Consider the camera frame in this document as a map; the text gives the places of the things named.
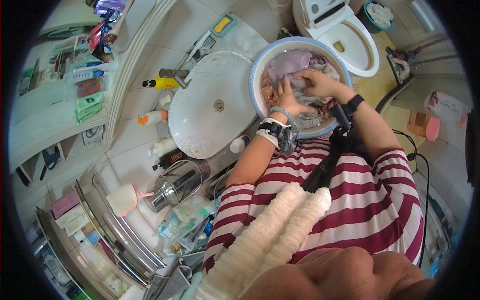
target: toilet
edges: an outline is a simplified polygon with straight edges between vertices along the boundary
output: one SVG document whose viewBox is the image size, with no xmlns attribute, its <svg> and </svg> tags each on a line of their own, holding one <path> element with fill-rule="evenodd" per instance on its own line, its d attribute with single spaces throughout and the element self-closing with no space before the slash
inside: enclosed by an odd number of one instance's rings
<svg viewBox="0 0 480 300">
<path fill-rule="evenodd" d="M 380 59 L 372 35 L 348 3 L 350 0 L 293 1 L 293 17 L 303 36 L 326 44 L 339 55 L 355 83 L 359 80 L 355 77 L 374 76 Z"/>
</svg>

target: yellow soap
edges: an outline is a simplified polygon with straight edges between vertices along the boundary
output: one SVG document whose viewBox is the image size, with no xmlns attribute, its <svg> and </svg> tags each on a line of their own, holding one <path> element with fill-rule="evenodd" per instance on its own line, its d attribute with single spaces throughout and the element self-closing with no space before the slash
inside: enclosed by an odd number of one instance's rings
<svg viewBox="0 0 480 300">
<path fill-rule="evenodd" d="M 218 22 L 218 24 L 215 26 L 213 31 L 215 31 L 216 33 L 220 33 L 222 29 L 225 28 L 225 26 L 227 26 L 229 23 L 230 23 L 230 19 L 225 17 L 220 22 Z"/>
</svg>

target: wrist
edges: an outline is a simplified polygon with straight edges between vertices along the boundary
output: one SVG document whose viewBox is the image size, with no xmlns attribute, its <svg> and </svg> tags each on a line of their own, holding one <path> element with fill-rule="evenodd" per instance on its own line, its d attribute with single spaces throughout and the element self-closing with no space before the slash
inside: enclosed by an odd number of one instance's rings
<svg viewBox="0 0 480 300">
<path fill-rule="evenodd" d="M 282 114 L 279 111 L 274 111 L 270 114 L 270 118 L 275 119 L 279 122 L 281 122 L 283 125 L 285 125 L 288 121 L 288 118 L 286 115 Z"/>
<path fill-rule="evenodd" d="M 347 104 L 357 93 L 355 93 L 352 89 L 348 86 L 341 84 L 341 88 L 337 90 L 336 95 L 334 96 L 335 100 L 345 105 Z"/>
</svg>

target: hand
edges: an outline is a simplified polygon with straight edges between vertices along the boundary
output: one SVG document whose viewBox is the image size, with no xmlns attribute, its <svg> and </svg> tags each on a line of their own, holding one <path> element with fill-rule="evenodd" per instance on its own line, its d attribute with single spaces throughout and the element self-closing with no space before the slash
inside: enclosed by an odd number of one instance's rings
<svg viewBox="0 0 480 300">
<path fill-rule="evenodd" d="M 313 113 L 315 108 L 310 106 L 304 106 L 295 99 L 292 88 L 290 86 L 290 79 L 285 78 L 284 84 L 278 84 L 276 91 L 278 98 L 276 99 L 276 106 L 288 111 L 293 117 L 296 117 L 300 113 Z"/>
<path fill-rule="evenodd" d="M 307 95 L 323 98 L 334 97 L 340 104 L 347 104 L 356 95 L 348 86 L 334 81 L 317 70 L 305 69 L 295 73 L 294 77 L 303 77 L 311 80 L 313 87 L 304 90 L 304 93 Z"/>
</svg>

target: forearm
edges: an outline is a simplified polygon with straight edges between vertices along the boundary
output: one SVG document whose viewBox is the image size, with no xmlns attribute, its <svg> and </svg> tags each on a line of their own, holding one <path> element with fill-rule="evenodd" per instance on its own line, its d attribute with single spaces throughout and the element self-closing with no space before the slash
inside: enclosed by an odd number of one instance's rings
<svg viewBox="0 0 480 300">
<path fill-rule="evenodd" d="M 270 117 L 283 124 L 287 123 L 287 117 L 282 113 L 274 112 Z M 227 186 L 231 184 L 256 183 L 267 169 L 274 151 L 275 146 L 271 142 L 256 135 L 233 168 L 227 180 Z"/>
<path fill-rule="evenodd" d="M 395 134 L 382 116 L 365 101 L 362 101 L 353 113 L 352 123 L 373 159 L 389 149 L 400 147 Z"/>
</svg>

